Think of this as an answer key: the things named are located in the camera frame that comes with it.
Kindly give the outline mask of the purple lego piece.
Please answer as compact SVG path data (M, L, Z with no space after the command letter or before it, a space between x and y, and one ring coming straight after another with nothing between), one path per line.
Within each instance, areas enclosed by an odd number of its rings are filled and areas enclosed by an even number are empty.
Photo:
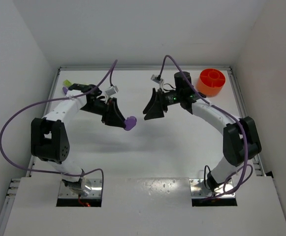
M125 120L124 124L125 124L124 130L130 131L131 129L133 129L136 126L137 118L134 116L130 116Z

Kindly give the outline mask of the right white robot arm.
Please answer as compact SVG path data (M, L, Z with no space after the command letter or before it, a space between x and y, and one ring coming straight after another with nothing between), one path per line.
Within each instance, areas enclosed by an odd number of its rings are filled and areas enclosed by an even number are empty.
M160 75L151 80L159 85L143 110L144 120L163 118L170 105L180 106L199 117L222 134L223 157L217 166L205 175L206 187L213 191L225 184L239 170L246 170L248 160L261 152L261 143L255 121L251 117L239 118L212 104L205 94L191 85L188 72L174 74L175 87L165 90Z

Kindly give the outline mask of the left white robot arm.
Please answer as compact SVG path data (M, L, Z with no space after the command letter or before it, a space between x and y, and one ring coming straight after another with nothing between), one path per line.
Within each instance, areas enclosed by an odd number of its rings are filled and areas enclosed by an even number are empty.
M79 111L101 116L103 124L120 127L126 131L136 125L135 117L124 118L120 112L116 87L102 92L95 85L73 84L68 88L65 100L42 118L31 122L31 153L48 162L63 176L63 183L72 191L85 189L84 171L69 157L70 145L65 126Z

